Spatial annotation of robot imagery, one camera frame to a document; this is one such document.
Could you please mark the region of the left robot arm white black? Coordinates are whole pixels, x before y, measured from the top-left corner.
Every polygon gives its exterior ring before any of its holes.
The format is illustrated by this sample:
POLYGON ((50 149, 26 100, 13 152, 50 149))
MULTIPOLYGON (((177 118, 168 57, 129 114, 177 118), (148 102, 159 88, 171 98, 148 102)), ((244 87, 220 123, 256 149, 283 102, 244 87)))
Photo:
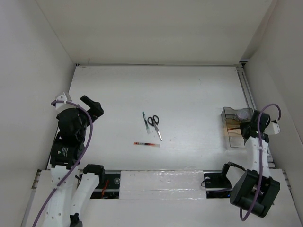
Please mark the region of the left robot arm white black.
POLYGON ((50 165, 52 191, 40 208, 33 226, 45 215, 44 227, 81 227, 82 216, 94 190, 105 183, 102 165, 88 164, 83 169, 80 184, 73 189, 79 164, 86 154, 93 135, 93 123, 104 113, 99 102, 87 96, 81 101, 85 110, 71 101, 67 95, 58 96, 51 104, 63 108, 57 114, 59 131, 53 141, 50 165))

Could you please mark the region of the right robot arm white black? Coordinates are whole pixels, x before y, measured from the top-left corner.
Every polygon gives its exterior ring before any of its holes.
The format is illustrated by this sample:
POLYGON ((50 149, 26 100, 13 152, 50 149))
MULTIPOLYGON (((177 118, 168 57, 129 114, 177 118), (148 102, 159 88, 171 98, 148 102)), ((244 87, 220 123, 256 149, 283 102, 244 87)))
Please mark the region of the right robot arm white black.
POLYGON ((247 152, 248 165, 233 186, 230 203, 240 208, 242 221, 251 214, 263 218, 280 190, 280 183, 271 176, 267 157, 269 136, 280 133, 278 121, 251 108, 224 107, 221 116, 230 148, 247 152))

